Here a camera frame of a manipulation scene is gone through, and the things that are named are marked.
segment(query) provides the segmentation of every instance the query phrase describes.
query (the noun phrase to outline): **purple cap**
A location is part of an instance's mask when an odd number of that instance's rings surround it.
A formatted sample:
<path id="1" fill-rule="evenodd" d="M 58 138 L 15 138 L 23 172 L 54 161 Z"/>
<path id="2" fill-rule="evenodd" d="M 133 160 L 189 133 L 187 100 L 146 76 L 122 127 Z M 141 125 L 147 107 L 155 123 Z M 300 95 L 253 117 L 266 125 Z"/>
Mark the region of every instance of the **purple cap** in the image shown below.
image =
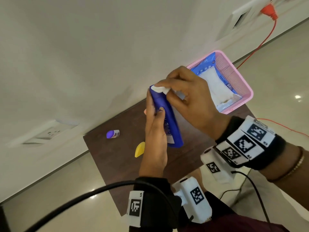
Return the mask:
<path id="1" fill-rule="evenodd" d="M 107 138 L 112 138 L 113 136 L 114 136 L 114 130 L 110 130 L 110 131 L 108 131 L 107 133 L 106 133 L 106 137 Z"/>

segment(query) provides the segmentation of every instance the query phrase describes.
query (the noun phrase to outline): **gold bracelet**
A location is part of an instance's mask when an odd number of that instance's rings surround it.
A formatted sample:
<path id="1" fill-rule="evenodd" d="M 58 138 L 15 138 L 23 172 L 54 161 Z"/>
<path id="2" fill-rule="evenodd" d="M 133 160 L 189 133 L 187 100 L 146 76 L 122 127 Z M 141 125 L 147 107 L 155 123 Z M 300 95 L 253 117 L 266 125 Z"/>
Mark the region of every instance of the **gold bracelet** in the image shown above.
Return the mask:
<path id="1" fill-rule="evenodd" d="M 275 182 L 278 182 L 278 181 L 281 181 L 289 176 L 291 176 L 297 169 L 299 169 L 299 167 L 302 165 L 304 159 L 305 159 L 305 154 L 304 154 L 304 148 L 302 147 L 299 147 L 300 149 L 300 158 L 298 160 L 298 162 L 295 164 L 295 166 L 293 168 L 291 168 L 285 175 L 275 179 L 275 180 L 268 180 L 269 182 L 271 183 L 275 183 Z"/>

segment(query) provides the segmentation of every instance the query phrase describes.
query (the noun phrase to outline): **blue bottle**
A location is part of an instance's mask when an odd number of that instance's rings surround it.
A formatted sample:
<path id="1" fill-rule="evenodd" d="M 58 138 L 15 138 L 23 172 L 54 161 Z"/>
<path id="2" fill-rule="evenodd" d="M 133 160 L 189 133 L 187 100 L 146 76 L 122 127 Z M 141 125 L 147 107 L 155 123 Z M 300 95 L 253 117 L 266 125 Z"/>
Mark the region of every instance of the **blue bottle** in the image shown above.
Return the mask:
<path id="1" fill-rule="evenodd" d="M 168 146 L 176 148 L 182 147 L 183 141 L 180 134 L 180 130 L 172 106 L 166 99 L 166 93 L 168 92 L 168 90 L 165 89 L 165 91 L 156 92 L 152 89 L 152 86 L 150 86 L 149 91 L 154 101 L 156 111 L 158 111 L 160 107 L 163 107 L 165 110 L 164 131 L 166 133 L 166 137 L 168 140 Z"/>

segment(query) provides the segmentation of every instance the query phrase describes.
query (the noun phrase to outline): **person's left hand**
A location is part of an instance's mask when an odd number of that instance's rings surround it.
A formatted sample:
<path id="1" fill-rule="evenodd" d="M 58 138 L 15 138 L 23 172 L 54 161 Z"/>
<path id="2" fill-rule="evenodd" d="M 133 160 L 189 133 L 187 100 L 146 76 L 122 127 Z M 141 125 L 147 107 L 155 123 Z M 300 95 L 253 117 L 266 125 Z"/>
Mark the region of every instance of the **person's left hand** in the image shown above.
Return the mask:
<path id="1" fill-rule="evenodd" d="M 147 91 L 146 111 L 145 151 L 139 176 L 161 178 L 168 161 L 168 142 L 164 132 L 165 110 L 161 107 L 156 114 L 149 90 Z"/>

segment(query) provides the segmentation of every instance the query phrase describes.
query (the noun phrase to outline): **red plug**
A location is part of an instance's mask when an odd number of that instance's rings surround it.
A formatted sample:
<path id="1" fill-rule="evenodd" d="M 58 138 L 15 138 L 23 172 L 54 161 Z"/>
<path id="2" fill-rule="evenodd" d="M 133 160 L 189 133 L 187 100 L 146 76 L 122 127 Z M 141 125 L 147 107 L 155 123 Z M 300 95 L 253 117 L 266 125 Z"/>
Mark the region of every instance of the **red plug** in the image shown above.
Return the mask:
<path id="1" fill-rule="evenodd" d="M 261 10 L 262 14 L 268 15 L 269 17 L 272 18 L 272 20 L 277 20 L 278 16 L 277 13 L 275 11 L 275 8 L 272 4 L 268 4 L 267 6 L 265 6 L 262 10 Z"/>

